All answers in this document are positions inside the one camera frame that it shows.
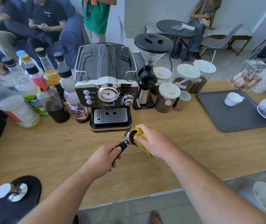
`blue armchair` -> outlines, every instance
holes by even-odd
[[[25,3],[21,0],[10,0],[14,3],[20,11],[26,16]],[[64,8],[67,15],[67,22],[62,30],[61,39],[54,43],[54,46],[47,47],[46,52],[49,56],[53,66],[57,68],[56,61],[53,54],[55,52],[61,52],[64,54],[66,64],[70,68],[74,68],[79,46],[83,44],[82,25],[83,18],[80,14],[75,12],[74,6],[72,6],[70,0],[57,0]],[[28,24],[27,17],[24,20],[24,24]],[[27,46],[26,40],[17,40],[14,44],[16,51],[25,50],[32,58],[40,63],[38,56]],[[0,60],[4,57],[4,54],[0,51]]]

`perforated metal drip tray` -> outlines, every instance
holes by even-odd
[[[111,110],[95,109],[94,111],[94,123],[121,123],[128,121],[128,113],[125,107],[115,108]]]

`pressure gauge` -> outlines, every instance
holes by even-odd
[[[113,102],[118,98],[118,91],[114,87],[101,87],[98,90],[98,97],[104,102]]]

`khaki pants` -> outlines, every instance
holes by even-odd
[[[86,31],[91,43],[106,42],[105,41],[105,34],[104,35],[96,34],[95,32],[86,28],[85,25],[84,25],[84,28],[85,28],[85,31]]]
[[[18,62],[18,56],[16,55],[15,48],[12,46],[16,39],[16,36],[11,32],[0,31],[0,51]]]

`clear plastic canister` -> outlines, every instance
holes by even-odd
[[[159,86],[159,93],[155,102],[155,109],[160,113],[168,113],[181,94],[179,87],[170,82],[164,82]]]
[[[177,67],[177,74],[174,77],[173,83],[180,90],[189,92],[193,84],[200,76],[200,71],[190,64],[180,64]]]
[[[191,87],[189,93],[198,94],[206,82],[210,79],[212,74],[216,71],[216,67],[210,62],[203,60],[196,60],[194,61],[193,65],[200,71],[200,77]]]
[[[155,67],[154,73],[157,77],[157,83],[153,89],[150,89],[150,91],[152,94],[157,95],[159,93],[159,86],[164,82],[168,82],[172,76],[172,73],[165,67]]]
[[[183,111],[183,109],[190,100],[191,100],[191,95],[186,91],[181,91],[181,94],[174,102],[172,108],[176,111]]]

